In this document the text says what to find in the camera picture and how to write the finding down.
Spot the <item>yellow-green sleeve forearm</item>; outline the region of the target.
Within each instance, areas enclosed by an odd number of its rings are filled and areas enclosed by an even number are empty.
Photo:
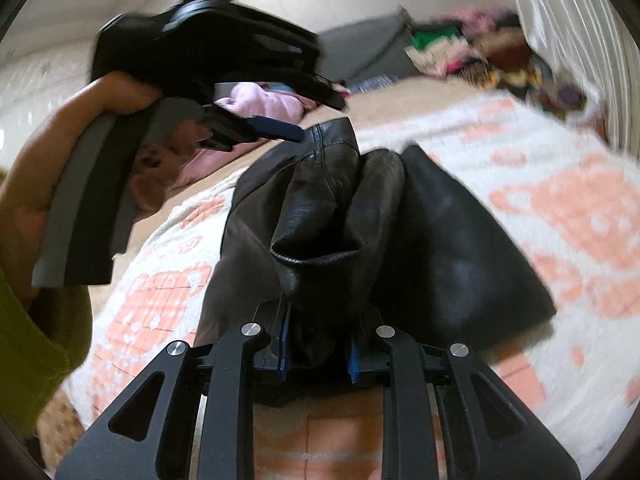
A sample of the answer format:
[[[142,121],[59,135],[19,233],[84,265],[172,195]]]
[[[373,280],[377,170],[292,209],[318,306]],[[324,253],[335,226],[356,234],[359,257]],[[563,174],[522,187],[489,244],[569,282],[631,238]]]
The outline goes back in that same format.
[[[32,307],[38,324],[1,280],[1,416],[14,434],[30,436],[55,391],[87,359],[92,336],[88,288],[43,289]]]

